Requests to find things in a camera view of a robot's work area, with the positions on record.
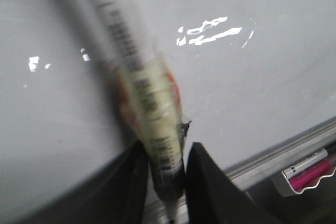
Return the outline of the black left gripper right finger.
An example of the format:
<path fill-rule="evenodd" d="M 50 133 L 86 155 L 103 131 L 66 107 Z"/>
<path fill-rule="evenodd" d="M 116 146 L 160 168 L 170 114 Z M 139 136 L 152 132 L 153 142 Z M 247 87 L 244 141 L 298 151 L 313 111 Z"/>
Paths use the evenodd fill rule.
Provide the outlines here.
<path fill-rule="evenodd" d="M 188 155 L 185 192 L 189 223 L 278 223 L 232 183 L 199 142 Z"/>

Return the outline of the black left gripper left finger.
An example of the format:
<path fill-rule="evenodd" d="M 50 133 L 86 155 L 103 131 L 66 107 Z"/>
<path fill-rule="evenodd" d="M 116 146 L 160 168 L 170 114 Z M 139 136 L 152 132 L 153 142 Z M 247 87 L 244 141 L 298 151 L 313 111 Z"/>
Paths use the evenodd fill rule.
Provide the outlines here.
<path fill-rule="evenodd" d="M 19 223 L 141 223 L 148 166 L 137 141 L 84 183 Z"/>

